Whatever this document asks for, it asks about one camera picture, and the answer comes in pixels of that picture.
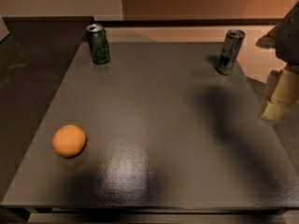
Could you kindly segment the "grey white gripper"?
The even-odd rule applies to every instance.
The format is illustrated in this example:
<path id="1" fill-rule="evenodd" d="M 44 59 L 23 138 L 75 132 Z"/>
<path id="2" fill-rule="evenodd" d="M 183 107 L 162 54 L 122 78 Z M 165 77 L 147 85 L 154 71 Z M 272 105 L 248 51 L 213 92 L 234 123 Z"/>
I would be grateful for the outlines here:
<path id="1" fill-rule="evenodd" d="M 277 122 L 299 99 L 299 1 L 284 17 L 281 24 L 260 37 L 256 46 L 262 49 L 276 48 L 276 56 L 295 65 L 272 70 L 268 76 L 260 117 Z"/>

